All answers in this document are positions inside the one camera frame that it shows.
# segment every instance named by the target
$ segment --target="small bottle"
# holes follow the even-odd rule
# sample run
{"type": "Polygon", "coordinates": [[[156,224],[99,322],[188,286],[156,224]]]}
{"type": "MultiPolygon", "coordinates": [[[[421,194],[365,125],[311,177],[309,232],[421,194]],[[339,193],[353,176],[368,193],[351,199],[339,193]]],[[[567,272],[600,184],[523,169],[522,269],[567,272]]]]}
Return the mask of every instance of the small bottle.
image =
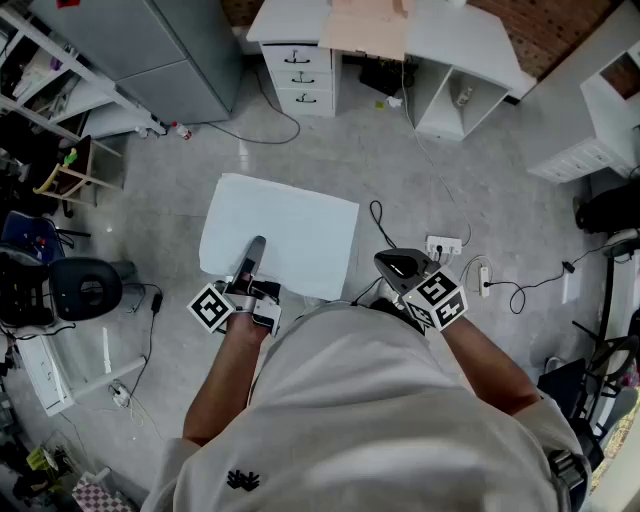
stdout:
{"type": "Polygon", "coordinates": [[[462,89],[462,91],[460,91],[460,94],[458,94],[458,97],[456,98],[456,106],[458,108],[464,107],[467,103],[469,103],[469,100],[471,99],[471,94],[473,94],[472,85],[468,85],[467,87],[462,89]]]}
{"type": "Polygon", "coordinates": [[[180,137],[182,137],[184,140],[189,140],[191,138],[191,135],[193,135],[185,125],[177,123],[176,121],[171,123],[171,126],[176,129],[178,135],[180,135],[180,137]]]}
{"type": "Polygon", "coordinates": [[[135,130],[138,135],[140,135],[141,139],[146,139],[149,136],[149,130],[147,130],[146,128],[140,128],[139,126],[136,126],[135,130]]]}

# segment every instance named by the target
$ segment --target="desk drawer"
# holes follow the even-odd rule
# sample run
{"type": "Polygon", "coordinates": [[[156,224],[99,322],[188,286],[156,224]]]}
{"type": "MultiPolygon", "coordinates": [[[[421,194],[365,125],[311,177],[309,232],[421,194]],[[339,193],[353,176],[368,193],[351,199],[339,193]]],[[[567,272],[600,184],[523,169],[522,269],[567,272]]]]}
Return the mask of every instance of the desk drawer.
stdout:
{"type": "Polygon", "coordinates": [[[331,91],[312,89],[278,89],[282,109],[289,114],[333,116],[331,91]]]}
{"type": "Polygon", "coordinates": [[[316,71],[273,71],[276,87],[280,89],[314,89],[331,91],[331,73],[316,71]]]}
{"type": "Polygon", "coordinates": [[[271,70],[331,73],[331,50],[326,48],[295,44],[263,45],[262,53],[271,70]]]}

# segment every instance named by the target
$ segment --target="drawer handle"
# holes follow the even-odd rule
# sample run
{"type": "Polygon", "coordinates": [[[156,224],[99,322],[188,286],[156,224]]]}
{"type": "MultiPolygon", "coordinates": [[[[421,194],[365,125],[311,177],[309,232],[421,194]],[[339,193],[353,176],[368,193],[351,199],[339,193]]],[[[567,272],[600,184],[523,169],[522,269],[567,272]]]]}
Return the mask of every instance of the drawer handle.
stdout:
{"type": "Polygon", "coordinates": [[[295,78],[292,78],[292,79],[291,79],[291,81],[292,81],[294,84],[312,84],[312,83],[314,83],[314,82],[315,82],[315,80],[314,80],[314,79],[311,79],[311,80],[303,80],[303,79],[302,79],[302,75],[303,75],[302,71],[299,71],[299,73],[300,73],[300,79],[299,79],[299,80],[296,80],[295,78]]]}
{"type": "Polygon", "coordinates": [[[287,64],[309,64],[309,62],[311,62],[309,59],[307,59],[307,60],[297,60],[296,59],[296,53],[298,53],[298,50],[293,50],[293,60],[284,59],[284,61],[287,64]]]}
{"type": "Polygon", "coordinates": [[[298,103],[316,103],[318,100],[311,100],[311,101],[307,101],[304,99],[304,97],[307,95],[307,93],[303,93],[302,96],[300,96],[299,98],[296,98],[296,101],[298,103]]]}

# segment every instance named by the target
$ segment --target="checkered cloth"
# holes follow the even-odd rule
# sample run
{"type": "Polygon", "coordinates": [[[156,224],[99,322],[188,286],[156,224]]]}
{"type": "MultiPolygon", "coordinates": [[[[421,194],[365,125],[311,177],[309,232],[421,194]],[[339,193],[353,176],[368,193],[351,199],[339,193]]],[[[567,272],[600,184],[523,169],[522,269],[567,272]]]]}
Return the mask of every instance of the checkered cloth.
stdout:
{"type": "Polygon", "coordinates": [[[84,512],[135,512],[122,499],[111,496],[85,475],[78,481],[71,494],[84,512]]]}

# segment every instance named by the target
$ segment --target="power adapter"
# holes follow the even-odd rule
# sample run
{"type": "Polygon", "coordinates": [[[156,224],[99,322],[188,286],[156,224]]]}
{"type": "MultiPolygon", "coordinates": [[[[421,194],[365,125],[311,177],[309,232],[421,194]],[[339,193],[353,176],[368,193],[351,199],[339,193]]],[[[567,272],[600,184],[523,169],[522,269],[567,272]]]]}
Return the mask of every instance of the power adapter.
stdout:
{"type": "Polygon", "coordinates": [[[568,261],[563,261],[562,262],[562,268],[564,268],[567,272],[569,272],[569,274],[573,274],[576,271],[576,267],[574,267],[568,261]]]}
{"type": "Polygon", "coordinates": [[[484,299],[489,296],[489,267],[482,265],[479,271],[479,290],[480,296],[484,299]]]}
{"type": "Polygon", "coordinates": [[[160,307],[162,306],[162,294],[160,292],[156,293],[153,296],[153,302],[151,303],[151,311],[153,311],[153,315],[157,315],[158,311],[160,311],[160,307]]]}

